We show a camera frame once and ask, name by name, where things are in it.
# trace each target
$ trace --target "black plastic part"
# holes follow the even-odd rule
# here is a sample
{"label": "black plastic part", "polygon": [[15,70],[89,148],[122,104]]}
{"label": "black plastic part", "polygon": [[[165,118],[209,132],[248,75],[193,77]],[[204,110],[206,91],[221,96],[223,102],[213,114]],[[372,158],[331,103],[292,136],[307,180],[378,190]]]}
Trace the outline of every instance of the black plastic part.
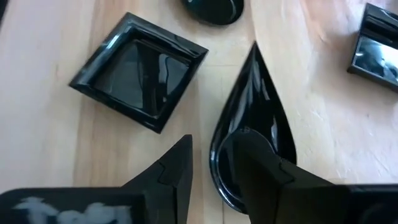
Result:
{"label": "black plastic part", "polygon": [[126,13],[70,86],[160,133],[207,52]]}
{"label": "black plastic part", "polygon": [[367,4],[347,70],[398,92],[398,16]]}
{"label": "black plastic part", "polygon": [[398,222],[398,185],[333,185],[281,159],[257,132],[238,130],[232,139],[252,224]]}
{"label": "black plastic part", "polygon": [[184,224],[192,162],[187,135],[123,187],[12,190],[0,195],[0,223]]}
{"label": "black plastic part", "polygon": [[246,213],[234,174],[230,138],[239,129],[259,133],[264,138],[264,147],[296,163],[289,123],[256,43],[232,89],[210,146],[210,172],[218,193],[230,207]]}
{"label": "black plastic part", "polygon": [[224,26],[236,22],[243,13],[244,0],[182,0],[189,13],[200,22]]}
{"label": "black plastic part", "polygon": [[1,21],[2,21],[3,15],[4,15],[4,12],[6,11],[6,8],[7,8],[7,3],[8,3],[8,0],[0,0],[0,25],[1,25]]}

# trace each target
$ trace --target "glossy surface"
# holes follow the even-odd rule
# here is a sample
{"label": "glossy surface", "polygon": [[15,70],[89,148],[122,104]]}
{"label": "glossy surface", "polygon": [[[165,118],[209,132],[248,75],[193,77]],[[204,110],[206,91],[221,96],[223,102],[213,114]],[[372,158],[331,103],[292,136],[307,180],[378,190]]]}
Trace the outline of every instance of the glossy surface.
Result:
{"label": "glossy surface", "polygon": [[[367,2],[398,12],[397,1]],[[215,190],[208,154],[255,37],[298,166],[333,183],[398,182],[398,94],[342,71],[365,2],[245,3],[239,21],[222,28],[189,18],[181,1],[9,1],[0,30],[0,192],[119,186],[190,133],[188,223],[249,224]],[[67,85],[126,12],[211,49],[160,136]]]}
{"label": "glossy surface", "polygon": [[182,0],[185,7],[199,21],[213,25],[228,25],[243,13],[243,0]]}
{"label": "glossy surface", "polygon": [[365,36],[360,37],[354,64],[398,84],[398,50]]}
{"label": "glossy surface", "polygon": [[206,53],[127,13],[70,86],[160,133]]}
{"label": "glossy surface", "polygon": [[246,212],[234,176],[233,139],[237,130],[250,129],[262,135],[278,156],[296,163],[296,152],[289,124],[267,67],[256,43],[233,87],[218,121],[210,146],[213,182],[224,201],[239,212]]}
{"label": "glossy surface", "polygon": [[348,69],[398,91],[398,16],[367,4]]}

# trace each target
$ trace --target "wooden table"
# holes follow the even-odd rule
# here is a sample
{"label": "wooden table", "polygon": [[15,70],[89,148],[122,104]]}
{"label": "wooden table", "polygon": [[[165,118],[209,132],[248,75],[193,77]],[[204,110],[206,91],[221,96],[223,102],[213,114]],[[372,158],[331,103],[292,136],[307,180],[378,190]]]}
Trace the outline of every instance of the wooden table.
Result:
{"label": "wooden table", "polygon": [[[395,0],[371,2],[398,12]],[[11,0],[0,33],[0,192],[119,186],[192,134],[188,222],[248,223],[216,193],[208,149],[254,39],[300,167],[334,183],[398,182],[398,95],[345,72],[363,8],[251,0],[237,23],[215,28],[188,17],[179,0]],[[126,11],[210,50],[161,135],[67,86]]]}

